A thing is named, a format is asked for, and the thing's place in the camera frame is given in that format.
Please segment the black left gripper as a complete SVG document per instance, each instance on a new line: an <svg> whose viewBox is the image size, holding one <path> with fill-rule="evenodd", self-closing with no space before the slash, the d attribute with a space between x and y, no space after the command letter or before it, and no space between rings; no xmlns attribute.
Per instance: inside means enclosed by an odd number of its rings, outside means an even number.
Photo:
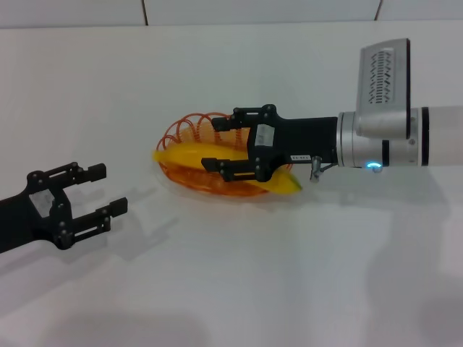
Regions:
<svg viewBox="0 0 463 347"><path fill-rule="evenodd" d="M127 213L126 197L93 213L72 217L65 189L106 178L103 163L81 167L77 162L27 175L19 194L0 200L0 254L34 241L49 241L65 250L75 243L109 232L111 219Z"/></svg>

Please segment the yellow banana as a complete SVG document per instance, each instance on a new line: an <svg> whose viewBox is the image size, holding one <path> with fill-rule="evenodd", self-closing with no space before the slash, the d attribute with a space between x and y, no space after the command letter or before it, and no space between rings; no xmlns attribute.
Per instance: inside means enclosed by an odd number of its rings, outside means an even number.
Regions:
<svg viewBox="0 0 463 347"><path fill-rule="evenodd" d="M279 168L270 181L225 182L219 173L208 173L201 164L203 158L245 160L247 153L232 147L201 142L183 142L153 152L171 181L188 189L229 197L254 197L268 192L295 194L302 190L297 178L287 168Z"/></svg>

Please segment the orange wire basket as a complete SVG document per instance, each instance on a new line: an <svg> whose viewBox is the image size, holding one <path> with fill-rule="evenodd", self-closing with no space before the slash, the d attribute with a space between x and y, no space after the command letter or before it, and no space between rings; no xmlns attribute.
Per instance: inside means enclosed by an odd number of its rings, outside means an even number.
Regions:
<svg viewBox="0 0 463 347"><path fill-rule="evenodd" d="M225 182L219 173L208 173L203 158L244 160L249 129L215 132L211 121L227 119L224 113L191 113L174 122L159 140L152 159L171 181L195 191L227 196L255 197L266 193L295 194L302 190L291 166L277 169L268 182Z"/></svg>

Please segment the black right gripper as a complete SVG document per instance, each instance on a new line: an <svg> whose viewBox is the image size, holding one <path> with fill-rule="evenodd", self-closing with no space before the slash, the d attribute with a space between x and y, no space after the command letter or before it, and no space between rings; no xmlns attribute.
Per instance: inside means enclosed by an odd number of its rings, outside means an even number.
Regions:
<svg viewBox="0 0 463 347"><path fill-rule="evenodd" d="M215 132L250 128L248 159L201 160L207 172L220 174L225 182L269 181L277 168L300 163L311 165L310 180L317 181L325 171L322 165L330 168L338 163L336 117L284 119L268 104L236 107L230 116L214 118L211 123Z"/></svg>

